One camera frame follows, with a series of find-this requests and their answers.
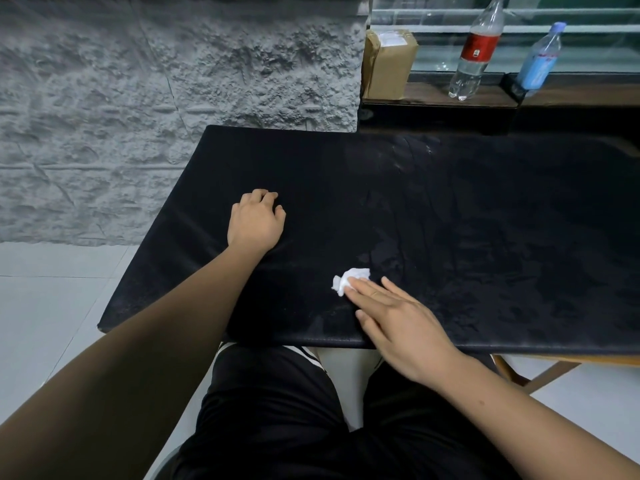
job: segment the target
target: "white tile floor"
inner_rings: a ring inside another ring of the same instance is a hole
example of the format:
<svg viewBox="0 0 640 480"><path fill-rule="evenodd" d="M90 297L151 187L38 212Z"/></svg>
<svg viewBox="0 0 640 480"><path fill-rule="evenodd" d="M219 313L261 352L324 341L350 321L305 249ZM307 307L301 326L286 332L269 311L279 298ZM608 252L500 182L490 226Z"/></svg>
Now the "white tile floor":
<svg viewBox="0 0 640 480"><path fill-rule="evenodd" d="M96 325L136 246L0 243L0 422L102 335ZM348 423L362 425L373 351L320 349ZM533 377L546 361L508 357ZM195 430L209 374L156 464ZM640 462L640 368L581 365L534 397Z"/></svg>

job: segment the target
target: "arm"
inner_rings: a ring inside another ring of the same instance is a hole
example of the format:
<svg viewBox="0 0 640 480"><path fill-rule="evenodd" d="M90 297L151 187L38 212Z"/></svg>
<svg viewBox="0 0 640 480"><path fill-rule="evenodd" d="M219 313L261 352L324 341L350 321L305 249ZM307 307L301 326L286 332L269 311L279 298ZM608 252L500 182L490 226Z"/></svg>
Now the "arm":
<svg viewBox="0 0 640 480"><path fill-rule="evenodd" d="M640 465L462 354L431 311L391 281L349 282L344 291L386 361L448 400L523 478L640 478Z"/></svg>
<svg viewBox="0 0 640 480"><path fill-rule="evenodd" d="M233 206L229 247L110 331L0 426L0 478L141 479L216 354L240 291L285 213L256 190Z"/></svg>

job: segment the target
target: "black table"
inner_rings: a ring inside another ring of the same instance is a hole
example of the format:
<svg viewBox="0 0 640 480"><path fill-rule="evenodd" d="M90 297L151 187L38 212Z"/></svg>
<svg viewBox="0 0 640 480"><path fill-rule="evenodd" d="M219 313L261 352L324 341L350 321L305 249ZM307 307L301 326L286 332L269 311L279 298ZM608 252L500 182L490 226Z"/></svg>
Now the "black table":
<svg viewBox="0 0 640 480"><path fill-rule="evenodd" d="M370 267L461 349L640 353L640 162L588 137L393 136L210 126L99 323L225 249L242 193L280 193L277 247L228 336L369 347L334 274Z"/></svg>

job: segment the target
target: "textured gray wall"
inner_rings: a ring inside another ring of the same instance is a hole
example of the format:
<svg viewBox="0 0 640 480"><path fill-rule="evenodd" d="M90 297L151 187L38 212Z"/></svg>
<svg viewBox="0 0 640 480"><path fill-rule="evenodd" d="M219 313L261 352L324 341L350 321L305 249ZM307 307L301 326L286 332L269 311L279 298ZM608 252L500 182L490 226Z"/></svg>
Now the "textured gray wall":
<svg viewBox="0 0 640 480"><path fill-rule="evenodd" d="M367 11L0 0L0 241L139 243L207 124L355 131Z"/></svg>

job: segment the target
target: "cardboard box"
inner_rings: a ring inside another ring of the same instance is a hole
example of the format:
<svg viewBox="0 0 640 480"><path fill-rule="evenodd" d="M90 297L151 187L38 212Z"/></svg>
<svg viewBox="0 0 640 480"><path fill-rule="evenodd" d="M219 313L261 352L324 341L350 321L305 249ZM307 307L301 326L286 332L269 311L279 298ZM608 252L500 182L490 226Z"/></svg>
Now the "cardboard box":
<svg viewBox="0 0 640 480"><path fill-rule="evenodd" d="M407 30L380 33L367 30L362 61L362 97L402 99L416 52L418 42Z"/></svg>

